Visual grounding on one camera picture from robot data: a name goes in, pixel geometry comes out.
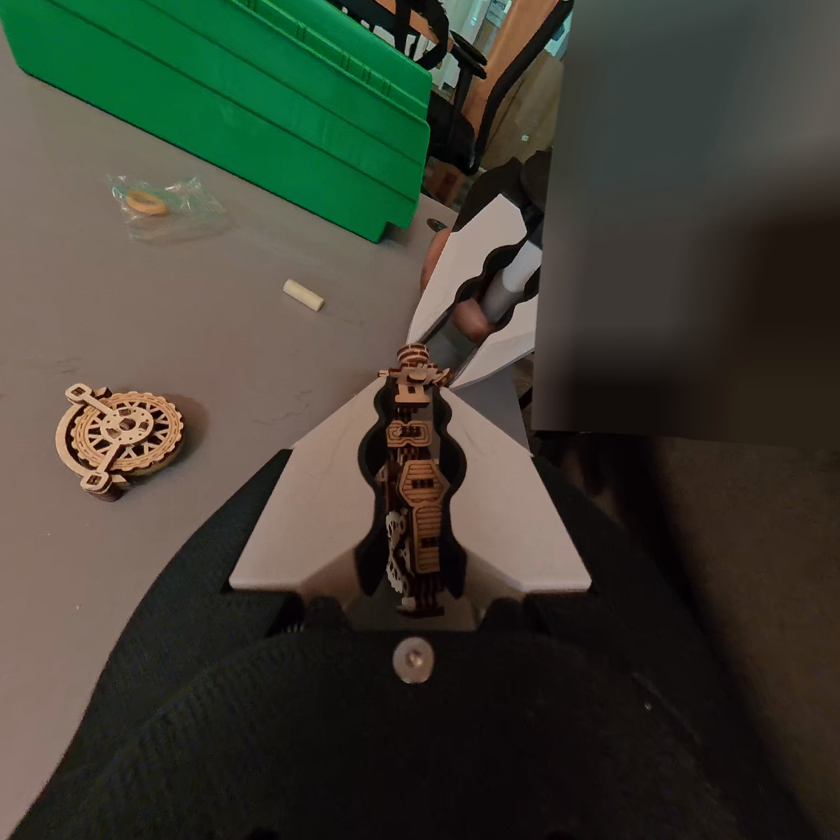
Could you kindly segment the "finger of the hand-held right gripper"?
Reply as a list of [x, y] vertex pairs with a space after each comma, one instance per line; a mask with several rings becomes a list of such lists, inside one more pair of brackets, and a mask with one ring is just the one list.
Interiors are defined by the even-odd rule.
[[529, 230], [519, 206], [496, 196], [459, 230], [453, 230], [416, 306], [406, 343], [427, 343], [452, 312], [487, 282], [497, 284], [511, 266], [511, 290], [501, 295], [510, 306], [531, 279]]
[[483, 382], [533, 352], [538, 306], [539, 294], [511, 306], [498, 328], [459, 367], [451, 381], [452, 391]]

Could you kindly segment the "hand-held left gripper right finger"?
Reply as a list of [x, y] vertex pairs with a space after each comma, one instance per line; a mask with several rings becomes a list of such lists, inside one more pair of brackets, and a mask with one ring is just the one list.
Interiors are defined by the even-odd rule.
[[466, 555], [464, 593], [587, 592], [592, 578], [533, 463], [513, 385], [445, 388], [442, 397], [466, 460], [449, 503]]

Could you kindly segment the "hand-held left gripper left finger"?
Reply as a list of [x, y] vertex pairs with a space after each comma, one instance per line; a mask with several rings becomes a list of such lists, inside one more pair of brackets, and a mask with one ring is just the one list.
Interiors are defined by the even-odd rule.
[[362, 593], [354, 552], [371, 529], [375, 492], [359, 449], [384, 384], [374, 380], [293, 445], [229, 577], [233, 590]]

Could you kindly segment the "wooden motorcycle model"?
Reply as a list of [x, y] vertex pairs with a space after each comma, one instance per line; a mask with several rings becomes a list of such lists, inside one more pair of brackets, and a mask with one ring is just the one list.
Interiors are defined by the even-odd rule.
[[449, 370], [431, 361], [427, 346], [408, 343], [396, 364], [380, 371], [374, 422], [358, 450], [362, 478], [374, 492], [371, 527], [353, 552], [362, 592], [387, 579], [408, 618], [444, 614], [444, 557], [455, 553], [446, 519], [458, 447], [446, 440], [440, 391]]

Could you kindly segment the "grey desk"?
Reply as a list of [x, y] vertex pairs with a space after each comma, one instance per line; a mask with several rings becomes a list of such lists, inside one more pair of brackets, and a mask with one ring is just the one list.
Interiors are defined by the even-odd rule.
[[[231, 225], [134, 242], [109, 175], [199, 178]], [[2, 37], [2, 836], [166, 562], [398, 344], [431, 236], [366, 243], [27, 76]], [[53, 443], [72, 382], [169, 396], [186, 454], [93, 500]]]

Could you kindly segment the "person's right hand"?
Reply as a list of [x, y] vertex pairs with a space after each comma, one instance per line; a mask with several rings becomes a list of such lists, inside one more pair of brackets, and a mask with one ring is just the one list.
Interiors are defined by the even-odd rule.
[[450, 320], [457, 331], [475, 345], [482, 344], [497, 328], [494, 322], [488, 320], [474, 298], [456, 305]]

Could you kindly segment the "black office chair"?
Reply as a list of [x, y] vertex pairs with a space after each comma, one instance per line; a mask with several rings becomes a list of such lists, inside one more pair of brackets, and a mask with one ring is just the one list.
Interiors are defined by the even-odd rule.
[[362, 13], [365, 23], [385, 26], [395, 47], [405, 47], [409, 35], [434, 43], [417, 61], [431, 69], [433, 60], [452, 56], [458, 78], [451, 98], [432, 92], [427, 105], [427, 157], [435, 161], [430, 185], [423, 193], [450, 205], [466, 179], [483, 164], [490, 135], [504, 101], [525, 76], [540, 52], [570, 21], [574, 3], [515, 2], [511, 24], [501, 27], [500, 51], [486, 58], [453, 30], [441, 2], [373, 2], [374, 13]]

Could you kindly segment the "wooden wheel assembly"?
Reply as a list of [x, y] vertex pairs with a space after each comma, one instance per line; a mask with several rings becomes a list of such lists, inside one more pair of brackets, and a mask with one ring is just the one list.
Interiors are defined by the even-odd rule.
[[181, 450], [182, 414], [160, 395], [77, 383], [65, 397], [69, 407], [56, 428], [56, 452], [89, 496], [115, 501], [132, 480], [160, 471]]

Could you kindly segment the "person's brown clothing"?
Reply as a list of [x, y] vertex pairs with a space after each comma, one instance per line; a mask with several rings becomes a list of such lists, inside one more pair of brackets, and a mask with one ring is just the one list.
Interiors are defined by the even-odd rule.
[[530, 434], [687, 599], [820, 838], [838, 838], [838, 449]]

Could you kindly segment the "green plastic crate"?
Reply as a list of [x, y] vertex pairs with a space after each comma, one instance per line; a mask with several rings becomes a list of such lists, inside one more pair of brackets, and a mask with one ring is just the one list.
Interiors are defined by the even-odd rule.
[[428, 70], [329, 2], [2, 2], [18, 67], [379, 242], [409, 228]]

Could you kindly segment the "clear plastic bag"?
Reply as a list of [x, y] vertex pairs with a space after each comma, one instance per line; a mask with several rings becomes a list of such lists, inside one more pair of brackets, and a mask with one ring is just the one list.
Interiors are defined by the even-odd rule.
[[199, 178], [154, 185], [129, 175], [109, 175], [128, 237], [143, 245], [169, 245], [217, 235], [231, 217]]

